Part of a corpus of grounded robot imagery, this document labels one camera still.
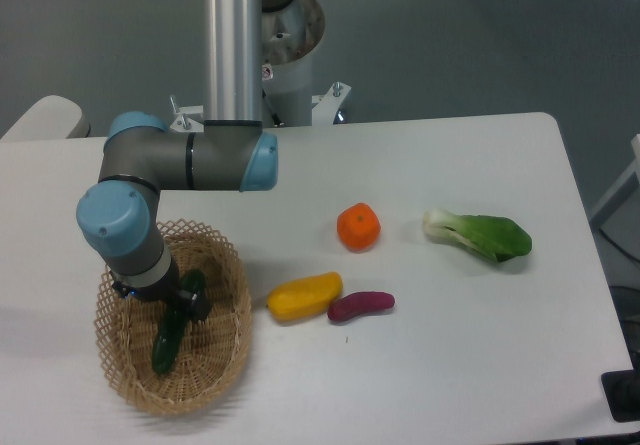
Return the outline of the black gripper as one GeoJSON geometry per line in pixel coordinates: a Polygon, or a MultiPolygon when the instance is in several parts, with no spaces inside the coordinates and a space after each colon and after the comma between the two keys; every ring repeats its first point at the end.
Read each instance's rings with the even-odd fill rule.
{"type": "Polygon", "coordinates": [[[205,321],[212,309],[211,302],[204,291],[190,292],[179,289],[179,269],[174,260],[158,279],[152,279],[145,286],[133,286],[129,282],[119,279],[111,273],[113,284],[111,287],[120,298],[129,296],[142,302],[171,302],[177,293],[177,308],[193,322],[205,321]]]}

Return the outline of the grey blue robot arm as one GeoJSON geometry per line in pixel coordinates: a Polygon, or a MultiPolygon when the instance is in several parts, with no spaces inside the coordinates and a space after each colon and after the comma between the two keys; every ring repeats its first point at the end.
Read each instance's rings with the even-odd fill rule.
{"type": "Polygon", "coordinates": [[[266,191],[278,176],[277,140],[262,129],[261,18],[293,0],[203,0],[204,99],[199,132],[171,131],[143,112],[119,115],[103,147],[99,180],[77,223],[109,266],[116,292],[162,301],[194,321],[210,302],[182,289],[156,226],[165,190],[266,191]]]}

